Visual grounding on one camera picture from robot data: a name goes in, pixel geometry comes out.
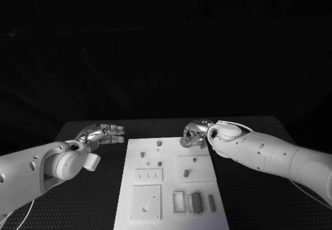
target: small cylinder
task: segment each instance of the small cylinder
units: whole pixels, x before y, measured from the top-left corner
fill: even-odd
[[[202,213],[201,193],[194,193],[192,194],[192,208],[194,208],[194,213]]]
[[[189,175],[189,171],[188,171],[188,169],[185,170],[185,173],[183,173],[183,177],[188,177],[188,175]]]
[[[212,195],[209,195],[209,206],[211,206],[211,211],[215,212],[217,211],[217,207],[215,207],[215,202],[214,202],[214,197]]]

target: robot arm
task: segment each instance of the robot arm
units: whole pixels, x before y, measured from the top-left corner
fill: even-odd
[[[123,143],[124,127],[101,124],[81,130],[74,140],[53,142],[0,157],[0,216],[15,211],[56,185],[71,180],[81,168],[94,171],[100,144]]]
[[[237,125],[224,121],[214,124],[208,120],[198,120],[188,126],[194,135],[207,137],[219,156],[305,185],[332,205],[331,154],[302,148],[271,135],[245,133]],[[181,144],[186,148],[202,144],[204,141],[196,140],[198,138],[183,136]]]

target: dark background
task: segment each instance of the dark background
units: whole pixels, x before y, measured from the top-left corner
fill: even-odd
[[[243,115],[331,152],[331,15],[309,0],[2,4],[2,154],[66,121]]]

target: table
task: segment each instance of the table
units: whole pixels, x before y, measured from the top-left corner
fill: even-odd
[[[116,124],[126,128],[126,142],[101,145],[94,151],[101,156],[94,172],[82,169],[77,177],[52,188],[35,200],[30,215],[20,229],[113,230],[123,166],[130,138],[181,137],[192,120],[207,118],[232,121],[254,131],[270,134],[295,144],[274,116],[194,117],[142,120],[101,120],[66,122],[55,141],[75,138],[90,124]],[[218,188],[231,230],[332,229],[332,210],[321,205],[282,177],[258,172],[231,159],[209,153]],[[17,209],[3,229],[16,229],[30,203]]]

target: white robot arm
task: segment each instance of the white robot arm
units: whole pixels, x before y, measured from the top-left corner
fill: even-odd
[[[282,176],[310,188],[332,206],[332,155],[302,148],[271,135],[245,133],[237,123],[191,122],[183,131],[183,147],[201,145],[205,137],[217,154],[251,169]]]
[[[81,168],[94,171],[100,144],[124,142],[124,127],[92,124],[74,140],[53,142],[0,157],[0,217],[13,212],[56,185],[71,180]]]

